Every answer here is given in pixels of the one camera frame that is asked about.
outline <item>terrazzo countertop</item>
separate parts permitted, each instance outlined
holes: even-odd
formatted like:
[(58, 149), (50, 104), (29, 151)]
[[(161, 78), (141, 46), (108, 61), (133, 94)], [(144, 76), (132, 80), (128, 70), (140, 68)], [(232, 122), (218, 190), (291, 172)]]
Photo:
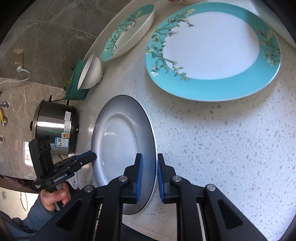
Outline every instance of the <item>terrazzo countertop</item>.
[[(129, 6), (151, 2), (155, 1), (133, 1)], [(255, 12), (247, 0), (225, 2)], [(148, 76), (145, 49), (156, 27), (183, 7), (166, 0), (155, 3), (155, 21), (145, 37), (125, 55), (104, 63), (103, 81), (77, 106), (76, 152), (90, 150), (94, 124), (105, 103), (116, 95), (130, 95), (148, 113), (157, 151), (166, 164), (195, 185), (216, 185), (268, 240), (278, 240), (296, 213), (296, 50), (278, 37), (280, 71), (271, 84), (249, 97), (219, 103), (175, 97)], [(102, 32), (103, 39), (108, 33)], [(86, 58), (99, 56), (102, 42), (97, 40)], [(82, 168), (79, 179), (81, 186), (94, 184), (91, 165)], [(123, 223), (157, 240), (176, 240), (176, 207), (163, 205), (157, 188), (147, 207), (124, 216)]]

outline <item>power cord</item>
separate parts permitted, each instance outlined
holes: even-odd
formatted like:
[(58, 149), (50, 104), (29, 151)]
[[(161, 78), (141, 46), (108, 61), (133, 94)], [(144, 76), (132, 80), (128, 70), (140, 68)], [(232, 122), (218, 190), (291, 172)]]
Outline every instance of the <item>power cord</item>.
[(28, 79), (31, 78), (31, 73), (29, 71), (27, 71), (26, 69), (23, 69), (21, 66), (18, 66), (17, 68), (17, 72), (26, 72), (29, 74), (29, 77), (24, 79), (24, 80), (15, 80), (15, 79), (9, 79), (9, 78), (3, 78), (5, 79), (4, 81), (0, 82), (0, 84), (4, 84), (4, 83), (7, 83), (7, 82), (12, 82), (12, 83), (21, 83), (21, 82), (25, 82), (27, 81)]

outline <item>stainless steel pot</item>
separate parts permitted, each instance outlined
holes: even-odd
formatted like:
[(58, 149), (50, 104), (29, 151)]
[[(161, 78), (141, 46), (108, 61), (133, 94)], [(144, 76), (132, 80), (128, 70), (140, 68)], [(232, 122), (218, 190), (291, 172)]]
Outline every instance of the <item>stainless steel pot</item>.
[(75, 107), (41, 101), (30, 123), (32, 139), (49, 135), (52, 152), (69, 154), (74, 151), (79, 130)]

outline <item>human hand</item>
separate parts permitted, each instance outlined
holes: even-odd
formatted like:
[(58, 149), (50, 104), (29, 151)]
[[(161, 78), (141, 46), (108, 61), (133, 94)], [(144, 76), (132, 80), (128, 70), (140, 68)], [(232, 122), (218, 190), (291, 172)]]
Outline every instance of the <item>human hand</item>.
[(52, 193), (46, 192), (45, 189), (42, 189), (40, 192), (40, 199), (43, 206), (49, 210), (55, 210), (55, 202), (62, 201), (66, 205), (71, 200), (71, 194), (68, 188), (68, 185), (64, 182), (62, 184), (62, 189), (54, 191)]

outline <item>yellow pipe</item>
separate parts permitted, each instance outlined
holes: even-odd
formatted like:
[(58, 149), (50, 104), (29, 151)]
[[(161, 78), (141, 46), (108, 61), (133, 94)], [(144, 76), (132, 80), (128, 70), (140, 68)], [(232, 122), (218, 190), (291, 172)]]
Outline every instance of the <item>yellow pipe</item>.
[(4, 121), (3, 114), (2, 114), (2, 110), (1, 110), (1, 108), (0, 108), (0, 120), (1, 120), (2, 123), (5, 122), (5, 121)]

